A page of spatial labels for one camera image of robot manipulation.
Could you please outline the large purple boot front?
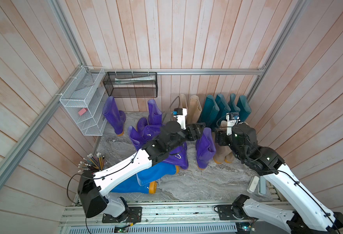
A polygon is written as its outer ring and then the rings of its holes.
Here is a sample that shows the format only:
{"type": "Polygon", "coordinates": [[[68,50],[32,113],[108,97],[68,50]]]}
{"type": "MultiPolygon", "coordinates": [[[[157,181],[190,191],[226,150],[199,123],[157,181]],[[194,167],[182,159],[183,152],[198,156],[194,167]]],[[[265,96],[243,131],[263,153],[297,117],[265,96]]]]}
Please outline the large purple boot front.
{"type": "Polygon", "coordinates": [[[198,168],[204,170],[209,161],[216,153],[212,131],[210,128],[204,128],[202,137],[196,141],[196,161],[198,168]]]}

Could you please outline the large beige boot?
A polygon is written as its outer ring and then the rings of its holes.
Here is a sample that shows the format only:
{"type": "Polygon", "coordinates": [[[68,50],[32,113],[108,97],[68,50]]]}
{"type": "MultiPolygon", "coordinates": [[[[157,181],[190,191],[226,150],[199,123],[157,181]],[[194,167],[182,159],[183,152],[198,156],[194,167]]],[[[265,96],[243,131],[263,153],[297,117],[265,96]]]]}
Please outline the large beige boot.
{"type": "Polygon", "coordinates": [[[218,143],[215,142],[215,132],[212,133],[213,143],[216,149],[216,153],[213,156],[213,160],[217,164],[221,164],[225,161],[226,156],[229,155],[232,150],[229,146],[220,146],[218,143]]]}

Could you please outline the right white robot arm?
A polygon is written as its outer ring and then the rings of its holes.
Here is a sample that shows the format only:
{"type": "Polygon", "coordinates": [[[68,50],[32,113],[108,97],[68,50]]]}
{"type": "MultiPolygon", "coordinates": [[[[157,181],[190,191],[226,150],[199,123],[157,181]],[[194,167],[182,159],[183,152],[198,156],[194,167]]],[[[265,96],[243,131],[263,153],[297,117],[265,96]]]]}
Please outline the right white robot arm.
{"type": "Polygon", "coordinates": [[[227,126],[215,131],[215,142],[230,147],[242,164],[269,181],[293,206],[293,210],[278,209],[240,195],[232,203],[232,217],[259,219],[290,234],[338,234],[343,228],[343,214],[324,206],[275,150],[258,145],[254,128],[245,123],[227,126]]]}

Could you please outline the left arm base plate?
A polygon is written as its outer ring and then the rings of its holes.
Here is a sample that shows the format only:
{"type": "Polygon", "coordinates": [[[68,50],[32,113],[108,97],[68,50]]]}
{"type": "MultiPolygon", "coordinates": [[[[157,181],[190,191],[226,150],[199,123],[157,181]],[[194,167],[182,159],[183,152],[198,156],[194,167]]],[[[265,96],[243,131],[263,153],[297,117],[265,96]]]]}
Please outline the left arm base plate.
{"type": "Polygon", "coordinates": [[[103,214],[102,223],[109,224],[125,224],[125,223],[138,223],[142,219],[142,207],[130,206],[125,209],[125,212],[119,217],[113,217],[112,215],[103,214]]]}

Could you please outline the pink eraser block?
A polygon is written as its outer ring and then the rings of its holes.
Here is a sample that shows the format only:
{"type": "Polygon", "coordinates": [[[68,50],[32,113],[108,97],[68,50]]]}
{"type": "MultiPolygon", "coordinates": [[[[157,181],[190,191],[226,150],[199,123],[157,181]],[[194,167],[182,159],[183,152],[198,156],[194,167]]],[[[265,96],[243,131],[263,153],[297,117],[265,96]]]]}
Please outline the pink eraser block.
{"type": "Polygon", "coordinates": [[[87,108],[82,108],[82,109],[80,109],[80,110],[78,111],[78,115],[79,115],[79,116],[82,116],[82,115],[84,115],[87,111],[88,111],[87,108]]]}

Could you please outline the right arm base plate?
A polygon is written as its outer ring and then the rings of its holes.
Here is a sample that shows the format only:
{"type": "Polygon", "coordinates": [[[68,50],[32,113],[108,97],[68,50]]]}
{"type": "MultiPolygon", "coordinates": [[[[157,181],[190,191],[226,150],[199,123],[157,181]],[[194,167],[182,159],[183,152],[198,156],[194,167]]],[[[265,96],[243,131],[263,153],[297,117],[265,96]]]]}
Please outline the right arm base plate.
{"type": "Polygon", "coordinates": [[[218,213],[221,221],[228,220],[250,220],[256,221],[257,218],[247,216],[244,211],[233,205],[216,205],[213,210],[218,213]]]}

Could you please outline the blue boot upper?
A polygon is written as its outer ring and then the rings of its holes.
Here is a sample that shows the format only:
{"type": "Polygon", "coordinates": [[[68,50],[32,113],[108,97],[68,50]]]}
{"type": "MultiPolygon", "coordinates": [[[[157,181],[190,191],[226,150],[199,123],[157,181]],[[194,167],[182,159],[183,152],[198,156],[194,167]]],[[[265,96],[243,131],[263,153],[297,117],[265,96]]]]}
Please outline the blue boot upper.
{"type": "Polygon", "coordinates": [[[178,172],[179,166],[161,162],[151,168],[138,172],[136,177],[138,184],[144,186],[161,179],[165,175],[175,175],[178,172]]]}

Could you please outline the pink pencil cup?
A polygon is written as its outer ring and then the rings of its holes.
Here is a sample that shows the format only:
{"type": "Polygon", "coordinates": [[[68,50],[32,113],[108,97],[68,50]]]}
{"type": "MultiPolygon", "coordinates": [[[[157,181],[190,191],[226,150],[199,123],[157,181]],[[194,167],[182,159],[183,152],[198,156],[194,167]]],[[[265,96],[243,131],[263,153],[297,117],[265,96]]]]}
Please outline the pink pencil cup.
{"type": "Polygon", "coordinates": [[[78,173],[91,171],[93,173],[104,170],[105,157],[101,153],[89,154],[78,164],[78,173]]]}

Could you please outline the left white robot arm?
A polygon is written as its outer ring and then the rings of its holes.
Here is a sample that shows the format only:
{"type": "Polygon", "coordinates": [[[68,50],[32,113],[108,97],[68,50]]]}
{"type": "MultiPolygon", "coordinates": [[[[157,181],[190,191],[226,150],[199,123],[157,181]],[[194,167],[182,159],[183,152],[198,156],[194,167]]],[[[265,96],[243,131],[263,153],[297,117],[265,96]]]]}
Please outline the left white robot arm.
{"type": "Polygon", "coordinates": [[[184,142],[200,139],[205,126],[204,123],[194,123],[182,129],[178,122],[170,121],[161,127],[160,134],[125,160],[103,171],[81,173],[78,195],[86,218],[102,212],[113,217],[126,216],[125,200],[110,198],[112,189],[131,176],[161,163],[184,142]]]}

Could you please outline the teal boot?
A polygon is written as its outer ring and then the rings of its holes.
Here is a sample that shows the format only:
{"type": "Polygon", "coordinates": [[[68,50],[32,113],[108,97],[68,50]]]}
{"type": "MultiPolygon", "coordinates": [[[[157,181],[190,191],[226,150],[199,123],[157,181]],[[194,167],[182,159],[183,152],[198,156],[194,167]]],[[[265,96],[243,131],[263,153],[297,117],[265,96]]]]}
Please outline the teal boot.
{"type": "Polygon", "coordinates": [[[218,128],[221,122],[226,119],[226,114],[231,112],[231,108],[222,94],[217,94],[215,102],[219,108],[219,111],[212,122],[211,128],[218,128]]]}
{"type": "Polygon", "coordinates": [[[199,123],[205,123],[206,127],[210,127],[213,121],[217,117],[219,112],[219,107],[212,95],[207,95],[204,103],[204,107],[200,114],[199,123]]]}
{"type": "Polygon", "coordinates": [[[247,97],[245,95],[239,96],[238,101],[237,101],[237,107],[240,109],[239,111],[240,122],[245,122],[252,112],[251,107],[248,103],[247,97]]]}
{"type": "Polygon", "coordinates": [[[238,113],[240,112],[240,108],[235,103],[236,94],[230,94],[230,100],[228,102],[228,106],[231,109],[232,113],[238,113]]]}

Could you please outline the aluminium frame rail back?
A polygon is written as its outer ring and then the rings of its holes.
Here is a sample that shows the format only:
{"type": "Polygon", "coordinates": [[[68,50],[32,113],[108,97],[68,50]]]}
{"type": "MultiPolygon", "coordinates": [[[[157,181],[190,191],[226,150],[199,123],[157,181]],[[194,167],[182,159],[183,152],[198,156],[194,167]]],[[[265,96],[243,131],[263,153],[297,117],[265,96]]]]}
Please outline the aluminium frame rail back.
{"type": "Polygon", "coordinates": [[[119,74],[120,72],[129,73],[157,73],[158,75],[252,75],[259,76],[264,73],[264,69],[259,68],[207,68],[207,69],[104,69],[102,67],[89,68],[90,71],[104,71],[104,72],[114,72],[119,74]]]}

